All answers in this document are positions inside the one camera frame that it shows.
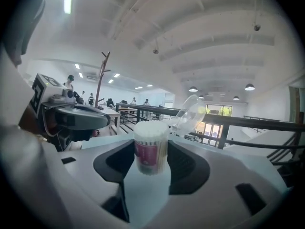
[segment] window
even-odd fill
[[[164,108],[170,108],[170,109],[172,109],[172,108],[173,108],[173,103],[165,102]]]
[[[207,104],[206,113],[211,115],[232,116],[232,106]]]

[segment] cotton swab container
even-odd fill
[[[134,129],[135,156],[139,171],[157,175],[164,170],[170,129],[161,121],[141,121]]]

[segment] label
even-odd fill
[[[147,146],[135,141],[135,155],[143,165],[154,166],[157,164],[157,146]]]
[[[41,104],[41,100],[42,100],[42,94],[43,94],[43,91],[45,88],[46,88],[46,86],[44,86],[40,82],[39,78],[36,76],[35,81],[33,82],[33,85],[32,85],[32,89],[34,90],[35,94],[30,101],[30,105],[34,110],[36,117],[38,116],[38,112],[39,112],[40,104]]]

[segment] clear plastic lid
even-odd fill
[[[204,102],[196,95],[192,95],[186,99],[181,110],[176,115],[178,122],[172,125],[171,131],[181,136],[193,132],[204,116]]]

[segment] handrail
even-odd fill
[[[121,113],[124,113],[124,114],[127,114],[127,115],[131,115],[131,116],[133,116],[133,117],[137,117],[136,115],[131,114],[131,113],[128,113],[128,112],[125,112],[125,111],[123,111],[123,110],[120,110],[120,112],[121,112]]]
[[[260,118],[260,117],[254,117],[254,116],[247,116],[247,115],[244,115],[244,118],[250,118],[250,119],[256,119],[256,120],[267,120],[267,121],[280,121],[280,120],[266,119],[266,118]]]
[[[275,155],[275,156],[273,156],[271,159],[270,159],[270,161],[274,161],[277,157],[279,157],[280,155],[282,155],[282,154],[284,154],[285,152],[287,152],[287,151],[289,151],[289,152],[291,152],[291,150],[290,149],[277,149],[277,150],[279,150],[279,152]]]
[[[129,119],[125,118],[124,116],[121,116],[121,118],[122,118],[122,119],[124,119],[124,120],[127,120],[128,122],[130,122],[130,123],[132,123],[132,124],[134,124],[134,125],[135,125],[135,123],[134,123],[134,122],[130,121]]]
[[[201,138],[207,138],[207,139],[211,139],[214,141],[220,141],[220,138],[217,137],[213,137],[213,136],[207,136],[207,135],[202,135],[202,134],[198,134],[195,132],[191,132],[190,135],[195,135]],[[234,141],[234,140],[226,140],[225,141],[228,144],[235,144],[235,145],[240,145],[240,146],[247,146],[247,147],[257,147],[257,148],[268,148],[268,149],[276,149],[276,148],[280,148],[280,149],[300,149],[300,148],[305,148],[305,146],[282,146],[282,145],[269,145],[269,144],[258,144],[258,143],[244,143],[244,142],[239,142],[239,141]]]
[[[280,161],[280,162],[271,162],[274,166],[282,166],[282,165],[291,165],[302,162],[302,160],[289,160],[289,161]]]
[[[123,123],[122,122],[122,124],[124,125],[124,126],[126,126],[127,128],[129,128],[130,130],[132,130],[133,131],[133,129],[130,127],[130,126],[128,126],[128,125],[126,125],[125,123]]]
[[[287,146],[291,141],[293,141],[293,139],[295,138],[296,133],[294,133],[284,144],[283,146]],[[275,150],[274,152],[272,152],[271,154],[269,154],[267,156],[267,158],[272,157],[273,155],[275,155],[276,153],[280,152],[280,149]]]
[[[132,104],[118,104],[118,105],[122,107],[129,107],[138,110],[154,112],[156,114],[163,114],[170,116],[176,116],[179,112],[179,109],[160,108],[160,107],[132,105]],[[221,116],[215,114],[206,114],[203,121],[217,125],[234,125],[234,126],[259,128],[259,129],[267,129],[267,130],[275,130],[275,131],[293,131],[293,132],[305,131],[305,124],[245,119],[245,118]]]
[[[280,157],[278,157],[277,159],[274,158],[274,159],[273,159],[274,162],[280,162],[280,160],[281,160],[282,158],[284,158],[286,155],[288,155],[290,152],[291,152],[291,150],[286,150]]]

